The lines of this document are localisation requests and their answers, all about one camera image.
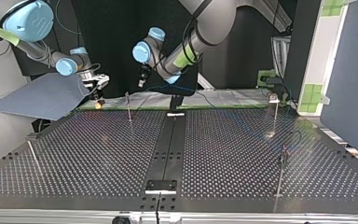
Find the small black object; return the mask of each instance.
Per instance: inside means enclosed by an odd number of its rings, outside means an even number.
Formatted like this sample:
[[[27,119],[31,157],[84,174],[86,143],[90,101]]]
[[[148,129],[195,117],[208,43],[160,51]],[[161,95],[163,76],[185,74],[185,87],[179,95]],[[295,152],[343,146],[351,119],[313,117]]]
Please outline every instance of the small black object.
[[[115,217],[112,224],[131,224],[130,219],[127,217]]]
[[[141,69],[139,69],[139,81],[140,83],[142,83],[142,85],[144,85],[146,81],[151,77],[152,70],[153,68],[148,64],[143,64],[141,66]]]
[[[178,107],[182,105],[184,100],[185,100],[184,96],[173,95],[171,97],[171,102],[170,102],[170,113],[178,113],[179,112]]]

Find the metal rod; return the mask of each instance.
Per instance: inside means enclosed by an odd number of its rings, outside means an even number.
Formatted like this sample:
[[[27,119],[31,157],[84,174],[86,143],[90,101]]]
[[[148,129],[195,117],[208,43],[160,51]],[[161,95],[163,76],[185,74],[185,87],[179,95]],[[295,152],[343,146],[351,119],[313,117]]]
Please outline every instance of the metal rod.
[[[126,92],[126,99],[127,99],[127,110],[129,112],[129,121],[132,121],[131,109],[130,109],[130,94],[128,92]]]
[[[279,108],[279,103],[277,103],[277,106],[276,106],[276,108],[275,108],[274,128],[273,128],[273,130],[272,130],[274,133],[275,133],[275,128],[276,128],[276,124],[277,124],[278,108]]]

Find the vertical pin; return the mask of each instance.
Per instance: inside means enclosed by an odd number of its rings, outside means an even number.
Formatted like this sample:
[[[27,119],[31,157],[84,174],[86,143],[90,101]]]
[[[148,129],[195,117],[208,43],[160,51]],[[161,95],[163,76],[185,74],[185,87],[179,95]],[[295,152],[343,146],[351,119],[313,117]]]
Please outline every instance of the vertical pin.
[[[129,121],[132,121],[131,109],[130,109],[130,94],[128,92],[126,92],[126,100],[127,100],[127,110],[129,112]]]

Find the metal bracket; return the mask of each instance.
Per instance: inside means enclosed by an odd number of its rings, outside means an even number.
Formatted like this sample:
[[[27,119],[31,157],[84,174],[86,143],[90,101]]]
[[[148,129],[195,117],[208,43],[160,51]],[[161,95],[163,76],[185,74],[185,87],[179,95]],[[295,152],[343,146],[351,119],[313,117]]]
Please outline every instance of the metal bracket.
[[[279,7],[275,15],[277,4],[278,0],[237,0],[237,7],[254,7],[271,23],[275,18],[275,27],[279,32],[284,32],[292,24],[292,20],[282,7]]]
[[[201,73],[199,73],[198,82],[205,91],[215,90],[215,87]]]
[[[176,194],[176,180],[148,180],[146,185],[146,194]]]
[[[328,97],[325,96],[325,95],[322,95],[322,96],[321,96],[321,104],[330,105],[330,98],[328,98]]]

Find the metal plate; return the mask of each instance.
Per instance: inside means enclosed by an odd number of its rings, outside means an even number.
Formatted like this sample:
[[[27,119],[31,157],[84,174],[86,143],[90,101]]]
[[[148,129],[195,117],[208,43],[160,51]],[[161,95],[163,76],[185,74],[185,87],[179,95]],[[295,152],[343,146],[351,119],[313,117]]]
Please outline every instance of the metal plate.
[[[141,209],[166,122],[162,111],[132,116],[129,122],[125,111],[74,114],[1,161],[0,208]]]
[[[358,160],[286,109],[275,128],[274,108],[188,111],[173,136],[171,152],[184,154],[164,176],[180,183],[175,211],[358,214]]]

